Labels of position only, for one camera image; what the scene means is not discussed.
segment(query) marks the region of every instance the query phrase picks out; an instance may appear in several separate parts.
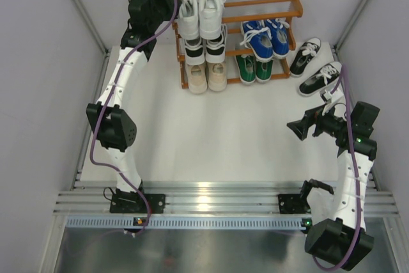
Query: shoe rack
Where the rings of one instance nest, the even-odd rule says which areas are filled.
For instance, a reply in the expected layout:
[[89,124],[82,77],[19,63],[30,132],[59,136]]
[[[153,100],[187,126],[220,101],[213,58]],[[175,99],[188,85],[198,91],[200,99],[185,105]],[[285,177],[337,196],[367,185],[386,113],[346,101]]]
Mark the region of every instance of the shoe rack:
[[[287,3],[290,2],[289,10],[287,12],[275,12],[275,13],[264,13],[264,14],[255,14],[255,15],[241,15],[241,16],[234,16],[234,17],[224,17],[222,19],[223,24],[230,24],[230,23],[237,23],[237,22],[245,22],[248,20],[263,20],[263,19],[279,19],[285,18],[286,22],[289,24],[289,29],[287,29],[288,34],[288,42],[289,42],[289,49],[291,51],[295,50],[295,39],[292,30],[292,21],[293,17],[301,17],[303,14],[303,8],[301,5],[300,0],[250,0],[250,1],[239,1],[235,3],[225,3],[225,8],[231,8],[235,6],[252,6],[255,4],[268,4],[268,3]],[[185,79],[185,55],[181,51],[180,46],[180,39],[181,36],[178,32],[178,25],[176,22],[173,23],[173,29],[176,37],[176,52],[178,56],[178,62],[180,64],[180,81],[181,87],[183,89],[188,88],[187,80]],[[228,34],[235,34],[241,33],[240,28],[229,28]],[[226,56],[238,56],[242,54],[252,54],[253,51],[251,49],[242,49],[242,50],[233,50],[233,51],[226,51]],[[289,66],[287,63],[287,59],[280,60],[282,73],[280,74],[272,74],[271,79],[283,79],[289,77]],[[231,83],[240,83],[240,78],[230,78],[228,79],[228,84]]]

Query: shoe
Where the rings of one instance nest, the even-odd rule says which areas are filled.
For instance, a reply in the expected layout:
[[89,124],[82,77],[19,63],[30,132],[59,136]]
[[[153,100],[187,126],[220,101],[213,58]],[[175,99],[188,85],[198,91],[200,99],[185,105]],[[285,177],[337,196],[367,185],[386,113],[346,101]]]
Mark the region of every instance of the shoe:
[[183,40],[185,47],[185,61],[189,65],[200,65],[205,62],[205,50],[202,38],[195,40]]
[[216,40],[206,41],[206,61],[209,63],[222,63],[226,59],[226,41],[228,27],[222,25],[222,32]]
[[209,88],[213,91],[223,91],[228,85],[226,62],[208,63]]
[[299,87],[302,96],[310,96],[329,87],[334,83],[341,72],[342,64],[335,61],[321,67],[314,75],[304,81]]
[[225,2],[226,0],[199,0],[199,27],[202,38],[215,40],[220,36]]
[[185,63],[187,82],[189,90],[193,94],[201,94],[207,90],[206,62],[200,65],[189,65]]
[[319,38],[311,38],[302,44],[300,50],[295,56],[293,64],[289,68],[293,77],[300,77],[308,63],[314,59],[321,49],[321,40]]
[[243,84],[250,85],[256,81],[256,59],[252,54],[242,54],[235,56],[238,74]]
[[273,45],[271,44],[271,32],[268,27],[263,27],[258,20],[243,22],[241,31],[244,40],[241,46],[251,48],[254,56],[260,62],[269,62],[273,58]]
[[273,54],[276,59],[284,59],[289,52],[287,29],[289,24],[281,19],[263,20],[263,26],[271,31],[271,43],[273,45]]
[[182,38],[194,40],[199,37],[197,0],[181,0],[177,23],[178,31]]
[[256,79],[260,83],[266,83],[271,79],[273,61],[260,62],[256,61]]

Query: blue shoe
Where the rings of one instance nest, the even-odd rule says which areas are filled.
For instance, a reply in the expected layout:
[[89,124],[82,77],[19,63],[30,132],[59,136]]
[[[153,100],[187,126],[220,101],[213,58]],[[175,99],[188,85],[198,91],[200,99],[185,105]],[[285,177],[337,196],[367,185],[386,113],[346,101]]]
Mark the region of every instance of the blue shoe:
[[289,24],[280,19],[266,19],[263,25],[271,31],[273,54],[276,59],[284,59],[288,55],[287,29]]
[[263,27],[263,24],[258,20],[243,22],[241,29],[244,40],[240,45],[251,48],[258,61],[264,63],[271,61],[273,58],[273,45],[270,29]]

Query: tan shoe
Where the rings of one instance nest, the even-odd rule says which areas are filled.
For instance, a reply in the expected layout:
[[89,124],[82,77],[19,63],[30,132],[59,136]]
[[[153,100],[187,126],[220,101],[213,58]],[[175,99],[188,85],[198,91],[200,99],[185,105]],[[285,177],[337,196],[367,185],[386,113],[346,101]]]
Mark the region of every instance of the tan shoe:
[[207,63],[209,68],[209,88],[213,91],[223,91],[228,85],[228,68],[226,62]]
[[189,90],[193,94],[200,94],[207,90],[206,62],[200,65],[185,64]]

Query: robotic arm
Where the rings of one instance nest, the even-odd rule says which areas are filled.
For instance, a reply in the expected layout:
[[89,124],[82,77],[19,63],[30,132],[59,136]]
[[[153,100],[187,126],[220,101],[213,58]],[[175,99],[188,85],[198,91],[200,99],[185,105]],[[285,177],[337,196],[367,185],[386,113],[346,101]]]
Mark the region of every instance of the robotic arm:
[[[313,256],[337,265],[344,258],[353,243],[357,225],[357,198],[361,208],[365,203],[365,191],[368,174],[376,157],[376,141],[369,137],[372,125],[378,116],[379,108],[358,102],[351,113],[353,147],[359,171],[360,195],[355,189],[356,176],[350,152],[346,121],[334,115],[335,106],[343,97],[341,90],[331,94],[321,92],[324,105],[305,112],[300,121],[288,123],[287,126],[300,140],[307,137],[309,127],[315,125],[313,136],[323,132],[336,139],[339,148],[337,165],[339,170],[337,189],[334,190],[319,181],[304,182],[300,199],[311,208],[313,224],[307,234],[305,251]],[[373,248],[373,237],[366,234],[364,211],[361,211],[360,233],[355,248],[348,261],[342,266],[351,270]]]
[[[156,39],[138,48],[130,56],[129,54],[135,47],[151,38],[164,21],[171,20],[174,0],[128,0],[128,2],[130,18],[127,30],[121,39],[116,68],[101,97],[95,104],[88,104],[86,114],[92,131],[95,132],[102,106],[114,88],[96,139],[108,151],[112,163],[121,170],[132,185],[143,191],[143,183],[136,170],[134,154],[130,148],[135,141],[137,129],[125,110],[128,108],[132,87],[150,59]],[[117,175],[117,178],[116,199],[118,201],[114,204],[116,206],[124,204],[120,212],[125,213],[130,208],[129,203],[137,203],[140,199],[120,175]]]

